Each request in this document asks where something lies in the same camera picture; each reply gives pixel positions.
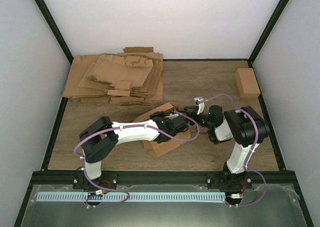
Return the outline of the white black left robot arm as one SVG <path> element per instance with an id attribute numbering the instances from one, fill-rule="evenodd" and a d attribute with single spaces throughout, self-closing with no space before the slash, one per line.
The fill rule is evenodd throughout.
<path id="1" fill-rule="evenodd" d="M 81 145 L 84 154 L 84 182 L 89 188 L 97 189 L 102 183 L 101 164 L 117 145 L 152 141 L 158 144 L 168 142 L 171 137 L 189 129 L 188 122 L 179 114 L 166 115 L 164 111 L 150 115 L 144 122 L 120 123 L 111 121 L 108 116 L 99 118 L 79 134 L 81 141 L 102 130 L 111 129 L 105 137 L 98 134 Z"/>

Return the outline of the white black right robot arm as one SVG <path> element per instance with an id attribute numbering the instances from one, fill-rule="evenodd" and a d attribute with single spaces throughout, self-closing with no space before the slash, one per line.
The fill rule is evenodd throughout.
<path id="1" fill-rule="evenodd" d="M 235 141 L 231 156 L 224 163 L 220 182 L 229 189 L 243 183 L 249 160 L 270 135 L 270 128 L 264 119 L 251 106 L 223 111 L 221 106 L 212 105 L 208 113 L 200 112 L 198 107 L 185 107 L 182 113 L 207 128 L 212 143 Z"/>

